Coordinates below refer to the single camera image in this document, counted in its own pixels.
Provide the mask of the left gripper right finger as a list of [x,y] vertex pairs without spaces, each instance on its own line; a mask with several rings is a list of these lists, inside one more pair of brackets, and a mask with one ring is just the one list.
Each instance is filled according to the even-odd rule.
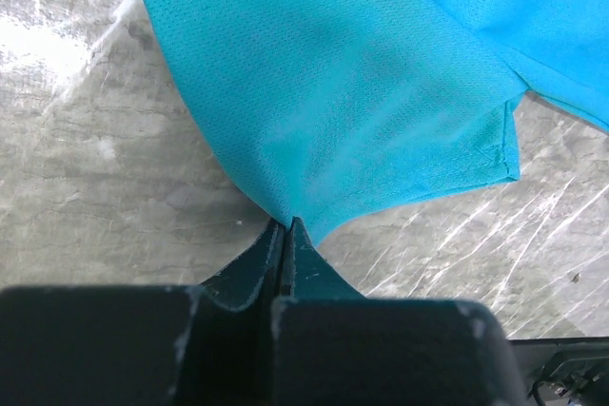
[[275,405],[522,405],[513,351],[469,300],[368,299],[295,220],[271,312]]

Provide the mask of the teal t-shirt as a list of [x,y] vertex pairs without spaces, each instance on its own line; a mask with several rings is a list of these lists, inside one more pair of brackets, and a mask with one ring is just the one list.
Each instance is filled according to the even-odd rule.
[[520,175],[527,91],[608,125],[608,0],[144,0],[226,174],[321,241]]

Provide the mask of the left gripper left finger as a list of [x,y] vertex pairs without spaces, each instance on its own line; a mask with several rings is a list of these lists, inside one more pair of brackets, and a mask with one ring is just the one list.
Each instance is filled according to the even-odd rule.
[[1,293],[5,405],[266,405],[285,229],[194,285]]

